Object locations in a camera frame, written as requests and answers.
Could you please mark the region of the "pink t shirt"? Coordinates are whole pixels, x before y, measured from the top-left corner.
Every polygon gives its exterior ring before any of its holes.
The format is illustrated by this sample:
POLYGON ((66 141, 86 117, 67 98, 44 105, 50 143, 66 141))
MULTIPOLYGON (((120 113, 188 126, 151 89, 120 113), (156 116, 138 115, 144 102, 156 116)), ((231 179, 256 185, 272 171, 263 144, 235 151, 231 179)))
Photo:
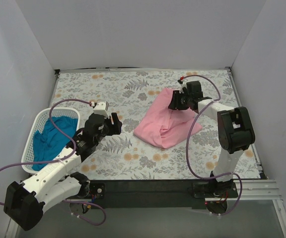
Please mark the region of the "pink t shirt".
POLYGON ((133 131, 136 137, 158 148, 171 148, 185 141, 195 118, 191 109, 168 109, 172 92, 173 89, 164 88, 133 131))

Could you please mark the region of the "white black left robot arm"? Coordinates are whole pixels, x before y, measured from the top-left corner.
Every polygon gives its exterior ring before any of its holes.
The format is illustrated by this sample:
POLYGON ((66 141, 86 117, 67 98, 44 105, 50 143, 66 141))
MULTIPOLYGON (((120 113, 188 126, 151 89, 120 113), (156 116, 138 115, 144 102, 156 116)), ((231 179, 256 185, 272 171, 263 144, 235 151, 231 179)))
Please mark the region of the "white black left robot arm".
POLYGON ((106 136, 121 134, 122 123, 117 113, 105 117, 92 113, 84 127, 77 130, 63 148, 66 157, 49 163, 38 173, 21 183, 13 182, 6 190, 4 212, 23 230, 36 226, 51 207, 70 197, 91 199, 90 179, 72 169, 96 150, 106 136))

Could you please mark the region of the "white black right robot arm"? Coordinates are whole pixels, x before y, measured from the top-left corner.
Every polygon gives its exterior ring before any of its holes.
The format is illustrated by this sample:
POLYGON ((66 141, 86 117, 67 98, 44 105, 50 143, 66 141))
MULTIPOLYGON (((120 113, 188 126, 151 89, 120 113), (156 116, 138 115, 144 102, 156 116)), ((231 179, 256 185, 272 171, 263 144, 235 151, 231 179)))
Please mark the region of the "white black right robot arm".
POLYGON ((196 176, 199 182, 193 184, 197 197, 212 195, 220 197, 234 189, 233 178, 237 163, 251 144, 255 142, 255 133, 246 107, 230 107, 219 103, 220 98, 205 97, 199 81, 178 80, 180 90, 173 91, 169 109, 182 111, 191 109, 213 119, 217 123, 218 140, 221 151, 218 165, 209 177, 196 176))

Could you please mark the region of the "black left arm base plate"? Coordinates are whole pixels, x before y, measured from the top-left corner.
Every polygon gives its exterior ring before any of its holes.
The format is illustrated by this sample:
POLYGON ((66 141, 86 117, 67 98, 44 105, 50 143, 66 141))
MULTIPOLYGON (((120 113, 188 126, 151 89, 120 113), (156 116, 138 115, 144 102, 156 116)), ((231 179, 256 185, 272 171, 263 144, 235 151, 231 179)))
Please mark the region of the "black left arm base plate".
POLYGON ((77 197, 85 199, 103 199, 104 195, 105 195, 105 184, 95 182, 82 185, 79 193, 77 194, 77 197))

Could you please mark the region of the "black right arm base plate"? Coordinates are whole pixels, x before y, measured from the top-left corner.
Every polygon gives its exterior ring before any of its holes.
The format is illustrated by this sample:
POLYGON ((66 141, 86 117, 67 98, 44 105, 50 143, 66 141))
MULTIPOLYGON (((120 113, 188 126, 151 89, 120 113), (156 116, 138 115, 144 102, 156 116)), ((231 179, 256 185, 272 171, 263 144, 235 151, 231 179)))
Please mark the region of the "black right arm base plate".
POLYGON ((194 181, 191 193, 195 198, 238 197, 238 191, 232 179, 226 182, 218 182, 215 179, 194 181))

